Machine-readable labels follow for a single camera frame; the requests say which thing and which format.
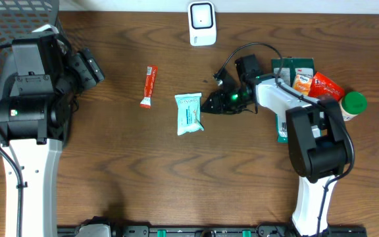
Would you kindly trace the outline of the green snack packet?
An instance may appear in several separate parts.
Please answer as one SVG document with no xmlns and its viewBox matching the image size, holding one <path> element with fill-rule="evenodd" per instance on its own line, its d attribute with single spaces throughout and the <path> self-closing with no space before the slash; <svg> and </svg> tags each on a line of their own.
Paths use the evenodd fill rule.
<svg viewBox="0 0 379 237">
<path fill-rule="evenodd" d="M 293 86 L 297 75 L 312 78 L 315 74 L 315 64 L 313 58 L 284 58 L 284 64 L 280 73 L 281 79 L 290 87 Z M 288 134 L 286 130 L 286 122 L 284 119 L 276 115 L 276 131 L 277 142 L 286 144 L 288 142 Z"/>
</svg>

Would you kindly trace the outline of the small orange juice box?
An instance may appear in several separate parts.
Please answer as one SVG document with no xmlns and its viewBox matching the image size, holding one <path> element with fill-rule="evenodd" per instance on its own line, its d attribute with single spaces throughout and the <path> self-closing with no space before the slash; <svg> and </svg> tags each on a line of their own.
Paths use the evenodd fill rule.
<svg viewBox="0 0 379 237">
<path fill-rule="evenodd" d="M 297 74 L 294 78 L 292 88 L 303 95 L 308 96 L 311 86 L 313 83 L 313 78 L 304 76 L 302 74 Z"/>
</svg>

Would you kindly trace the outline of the red snack stick packet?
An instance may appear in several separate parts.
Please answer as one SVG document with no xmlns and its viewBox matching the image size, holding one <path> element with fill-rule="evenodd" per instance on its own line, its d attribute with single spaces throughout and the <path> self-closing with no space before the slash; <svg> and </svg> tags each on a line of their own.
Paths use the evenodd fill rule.
<svg viewBox="0 0 379 237">
<path fill-rule="evenodd" d="M 158 67 L 155 65 L 149 65 L 147 67 L 145 87 L 143 92 L 143 99 L 140 102 L 140 107 L 150 109 L 151 108 L 151 96 L 153 94 L 153 88 L 158 73 Z"/>
</svg>

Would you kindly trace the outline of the green lid white jar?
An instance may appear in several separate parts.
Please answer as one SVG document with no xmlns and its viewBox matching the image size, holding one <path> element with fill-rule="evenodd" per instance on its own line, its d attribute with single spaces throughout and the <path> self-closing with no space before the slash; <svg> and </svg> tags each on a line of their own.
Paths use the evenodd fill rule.
<svg viewBox="0 0 379 237">
<path fill-rule="evenodd" d="M 349 121 L 363 113 L 367 106 L 366 97 L 359 92 L 349 92 L 339 100 L 341 115 L 344 121 Z"/>
</svg>

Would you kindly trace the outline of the pale green wipes packet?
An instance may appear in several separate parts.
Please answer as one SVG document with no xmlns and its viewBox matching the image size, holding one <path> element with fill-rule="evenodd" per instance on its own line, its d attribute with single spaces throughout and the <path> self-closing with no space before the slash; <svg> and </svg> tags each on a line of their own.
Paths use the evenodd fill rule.
<svg viewBox="0 0 379 237">
<path fill-rule="evenodd" d="M 177 135 L 188 132 L 204 131 L 201 124 L 202 93 L 187 93 L 175 95 L 178 107 Z"/>
</svg>

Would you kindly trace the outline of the orange red snack pouch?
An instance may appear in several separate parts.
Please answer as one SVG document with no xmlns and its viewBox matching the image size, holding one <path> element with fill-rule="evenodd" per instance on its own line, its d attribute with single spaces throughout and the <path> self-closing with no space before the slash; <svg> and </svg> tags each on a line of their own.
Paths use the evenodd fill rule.
<svg viewBox="0 0 379 237">
<path fill-rule="evenodd" d="M 313 76 L 308 96 L 318 98 L 322 95 L 330 95 L 336 101 L 339 101 L 345 95 L 345 90 L 327 76 L 317 72 Z"/>
</svg>

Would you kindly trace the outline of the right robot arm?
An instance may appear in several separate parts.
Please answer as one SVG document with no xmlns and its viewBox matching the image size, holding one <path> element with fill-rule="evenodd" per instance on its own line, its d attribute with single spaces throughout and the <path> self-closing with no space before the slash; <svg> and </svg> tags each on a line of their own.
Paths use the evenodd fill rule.
<svg viewBox="0 0 379 237">
<path fill-rule="evenodd" d="M 255 55 L 236 59 L 238 81 L 222 66 L 214 75 L 220 86 L 202 104 L 204 113 L 236 115 L 254 104 L 271 110 L 286 125 L 291 165 L 299 176 L 294 236 L 332 236 L 326 220 L 336 182 L 350 173 L 353 142 L 333 98 L 319 100 L 292 88 L 281 77 L 285 58 L 263 74 Z"/>
</svg>

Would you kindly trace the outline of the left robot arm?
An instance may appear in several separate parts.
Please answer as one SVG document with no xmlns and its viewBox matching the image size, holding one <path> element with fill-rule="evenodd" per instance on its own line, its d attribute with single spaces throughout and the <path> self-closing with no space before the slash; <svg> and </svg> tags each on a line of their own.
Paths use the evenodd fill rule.
<svg viewBox="0 0 379 237">
<path fill-rule="evenodd" d="M 57 235 L 57 171 L 77 97 L 105 78 L 89 49 L 60 33 L 11 43 L 0 88 L 0 154 L 6 180 L 5 234 Z"/>
</svg>

